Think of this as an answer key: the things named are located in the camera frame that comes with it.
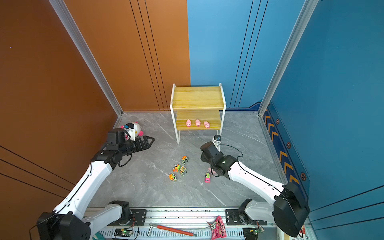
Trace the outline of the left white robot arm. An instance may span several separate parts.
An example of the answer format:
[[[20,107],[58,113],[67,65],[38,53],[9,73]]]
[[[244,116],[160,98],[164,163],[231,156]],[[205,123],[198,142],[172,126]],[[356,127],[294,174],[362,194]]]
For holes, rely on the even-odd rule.
[[[125,156],[149,149],[155,138],[135,135],[125,129],[108,132],[107,141],[94,155],[90,165],[63,201],[50,213],[42,213],[36,226],[41,240],[91,240],[107,225],[133,222],[133,214],[126,201],[112,201],[99,212],[85,217],[90,201],[104,180],[116,167],[123,167]]]

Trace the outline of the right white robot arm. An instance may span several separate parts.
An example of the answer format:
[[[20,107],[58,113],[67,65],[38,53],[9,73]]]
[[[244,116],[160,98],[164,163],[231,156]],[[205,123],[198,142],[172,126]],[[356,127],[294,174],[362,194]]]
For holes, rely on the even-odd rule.
[[[261,204],[246,199],[238,208],[240,222],[244,225],[255,225],[259,220],[274,223],[285,234],[298,236],[311,211],[300,188],[294,183],[283,184],[264,177],[238,158],[224,155],[218,146],[213,142],[203,144],[200,147],[202,162],[210,165],[215,176],[240,183],[265,200]]]

